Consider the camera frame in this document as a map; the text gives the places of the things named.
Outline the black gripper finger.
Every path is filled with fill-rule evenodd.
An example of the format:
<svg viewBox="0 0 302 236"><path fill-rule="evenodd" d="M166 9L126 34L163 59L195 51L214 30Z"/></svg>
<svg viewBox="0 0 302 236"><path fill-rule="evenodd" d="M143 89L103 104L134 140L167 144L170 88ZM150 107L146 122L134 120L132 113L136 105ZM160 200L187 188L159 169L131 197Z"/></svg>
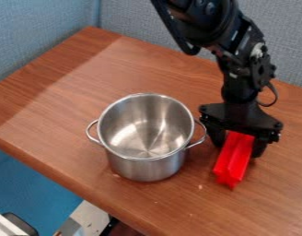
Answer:
<svg viewBox="0 0 302 236"><path fill-rule="evenodd" d="M222 148L227 140L227 126L215 122L206 123L214 144Z"/></svg>
<svg viewBox="0 0 302 236"><path fill-rule="evenodd" d="M254 159L259 158L268 146L268 138L264 136L256 137L254 141L254 146L252 146L252 154L251 157Z"/></svg>

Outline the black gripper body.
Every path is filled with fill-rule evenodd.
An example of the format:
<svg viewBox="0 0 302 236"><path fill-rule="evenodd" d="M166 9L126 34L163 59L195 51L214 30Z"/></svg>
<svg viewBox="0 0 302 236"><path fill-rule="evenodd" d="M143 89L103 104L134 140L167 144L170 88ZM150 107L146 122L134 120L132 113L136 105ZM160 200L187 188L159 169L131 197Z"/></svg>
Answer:
<svg viewBox="0 0 302 236"><path fill-rule="evenodd" d="M266 113L258 103L212 103L199 106L200 121L215 122L227 126L227 131L235 131L255 137L264 136L268 143L279 142L283 122Z"/></svg>

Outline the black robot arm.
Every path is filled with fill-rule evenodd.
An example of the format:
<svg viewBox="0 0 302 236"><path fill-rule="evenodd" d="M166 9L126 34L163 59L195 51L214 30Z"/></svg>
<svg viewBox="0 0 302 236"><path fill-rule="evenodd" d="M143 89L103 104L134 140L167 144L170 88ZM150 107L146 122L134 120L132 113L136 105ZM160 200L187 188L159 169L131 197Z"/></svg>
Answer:
<svg viewBox="0 0 302 236"><path fill-rule="evenodd" d="M227 133L255 137L254 158L280 139L283 122L263 110L264 89L275 89L276 65L263 31L243 13L239 0L151 0L167 30L188 55L203 49L216 58L224 77L223 101L199 106L200 121L216 146Z"/></svg>

